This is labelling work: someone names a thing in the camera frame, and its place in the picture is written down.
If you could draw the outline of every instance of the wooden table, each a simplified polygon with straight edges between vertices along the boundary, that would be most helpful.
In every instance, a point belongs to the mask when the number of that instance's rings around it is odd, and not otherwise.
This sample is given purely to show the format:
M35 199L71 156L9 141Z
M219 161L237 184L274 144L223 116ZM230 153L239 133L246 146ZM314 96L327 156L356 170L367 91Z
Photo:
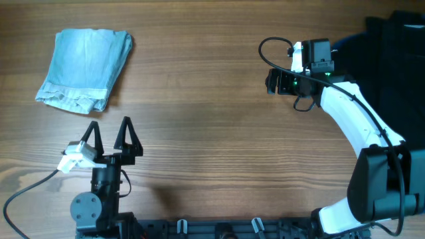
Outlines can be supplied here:
M92 120L111 153L129 116L145 155L125 168L133 191L120 211L169 220L308 216L345 197L356 157L321 109L296 112L294 97L267 95L270 67L258 44L270 36L335 42L361 32L366 16L388 17L394 9L425 8L337 0L2 5L0 204L53 171ZM54 36L65 28L133 36L104 112L72 114L34 100ZM289 67L286 47L270 43L264 52ZM59 173L15 199L9 215L31 238L72 238L70 202L90 190L90 177L88 170ZM423 217L411 217L402 235L420 238L424 226ZM17 237L3 218L0 231L0 238Z

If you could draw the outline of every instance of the folded cloth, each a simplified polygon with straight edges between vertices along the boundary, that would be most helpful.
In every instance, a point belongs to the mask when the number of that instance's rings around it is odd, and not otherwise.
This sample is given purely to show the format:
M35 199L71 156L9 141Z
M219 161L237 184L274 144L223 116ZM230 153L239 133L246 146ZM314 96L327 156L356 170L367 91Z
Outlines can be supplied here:
M35 100L70 112L103 111L132 48L126 31L65 29Z

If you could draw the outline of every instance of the folded towel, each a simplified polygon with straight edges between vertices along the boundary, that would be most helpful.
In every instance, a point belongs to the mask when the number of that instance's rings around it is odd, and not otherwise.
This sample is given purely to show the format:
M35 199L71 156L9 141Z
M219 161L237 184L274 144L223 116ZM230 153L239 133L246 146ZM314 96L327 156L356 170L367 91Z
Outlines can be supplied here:
M35 100L70 112L103 111L132 48L126 31L65 29Z

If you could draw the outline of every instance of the wire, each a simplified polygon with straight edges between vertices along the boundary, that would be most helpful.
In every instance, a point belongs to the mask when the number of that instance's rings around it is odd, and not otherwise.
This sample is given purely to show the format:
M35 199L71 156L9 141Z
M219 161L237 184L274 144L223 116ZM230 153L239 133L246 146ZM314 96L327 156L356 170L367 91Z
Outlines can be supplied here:
M128 196L131 193L131 183L130 183L130 178L128 177L127 173L123 169L121 169L121 173L127 179L128 185L130 185L130 190L128 191L128 193L125 194L125 195L120 195L120 198L124 198L124 197Z
M306 109L306 110L300 110L300 109L298 109L297 108L297 105L298 105L299 99L301 99L301 96L298 96L297 99L295 100L295 102L294 102L294 110L296 110L298 112L309 112L310 110L313 109L313 107L315 105L314 101L313 101L313 103L311 103L311 105L310 105L310 107L308 107L308 109Z
M23 193L27 192L27 191L28 191L28 190L30 190L30 189L33 189L33 188L35 188L35 187L39 186L40 184L42 184L42 183L44 183L45 181L49 180L51 177L53 177L53 176L54 176L55 174L57 174L58 172L59 172L59 170L58 170L58 169L55 169L55 170L53 171L53 173L51 173L49 176L47 176L47 177L45 177L45 178L41 179L40 181L36 182L35 184L33 184L33 185L29 186L29 187L26 187L26 188L22 189L21 191L19 191L19 192L15 193L15 194L14 194L14 195L12 195L9 199L7 199L7 201L5 202L5 205L3 206L3 216L5 217L6 222L7 222L7 223L9 223L9 225L13 228L13 230L15 230L15 232L17 232L17 233L18 233L20 236L22 236L23 238L25 238L25 239L29 239L29 237L28 237L27 235L25 235L25 234L24 234L21 230L19 230L19 228L17 228L17 227L13 224L13 222L11 221L11 219L9 218L9 216L7 215L7 206L9 206L9 203L11 203L11 201L12 201L13 199L15 199L15 197L17 197L17 196L19 196L19 195L21 195L21 194L23 194Z
M268 42L269 40L284 41L284 42L288 43L290 45L290 47L292 48L292 51L294 51L294 46L293 46L292 42L290 42L288 39L284 39L282 37L268 37L268 38L264 39L260 43L260 45L258 46L258 54L260 54L261 59L263 59L263 61L265 63L267 63L270 66L273 66L274 68L281 70L282 72L285 72L287 74L291 74L293 76L297 76L297 77L301 77L301 78L304 78L304 79L307 79L307 80L311 80L313 82L318 82L320 84L323 84L324 86L332 87L332 88L344 93L345 95L350 97L352 101L358 103L358 105L360 105L360 107L362 107L364 109L366 114L370 117L370 119L373 121L373 123L378 128L379 133L381 134L381 136L384 138L386 144L388 145L388 150L390 152L390 158L392 159L392 162L394 163L394 166L395 166L395 169L396 169L396 174L397 174L397 177L398 177L398 184L399 184L399 187L400 187L400 210L399 210L399 213L398 213L398 224L397 224L396 232L391 232L387 227L385 227L384 225L382 225L378 222L371 222L368 225L369 226L378 226L379 228L382 228L386 233L390 234L391 236L399 236L402 229L403 229L403 223L404 223L404 195L405 195L405 192L404 192L404 177L403 177L403 172L402 172L401 165L400 165L400 160L394 152L394 147L392 146L392 143L391 143L390 139L388 138L388 135L386 134L385 129L383 129L381 127L381 125L379 124L378 120L374 117L372 112L368 109L368 107L366 107L364 105L364 103L362 103L362 101L360 101L356 97L356 95L353 95L353 94L349 93L348 91L346 91L346 90L342 89L341 87L334 85L332 83L293 72L291 70L282 68L282 67L274 64L273 62L270 62L269 60L267 60L267 58L262 53L262 47L263 47L263 44Z

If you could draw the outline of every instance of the black base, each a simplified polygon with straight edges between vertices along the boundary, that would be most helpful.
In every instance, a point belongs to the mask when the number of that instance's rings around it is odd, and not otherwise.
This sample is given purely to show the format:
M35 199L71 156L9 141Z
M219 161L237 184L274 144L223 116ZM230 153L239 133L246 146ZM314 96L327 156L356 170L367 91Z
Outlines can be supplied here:
M177 222L166 220L138 220L143 226L149 239L180 239L177 234ZM308 239L307 229L309 228L309 218L283 218L279 220L263 220L266 239ZM217 220L207 222L187 222L186 239L219 239L219 232L216 225L219 223L229 223L232 225L234 233L238 239L257 239L258 235L250 220ZM352 232L338 239L370 239L369 230Z

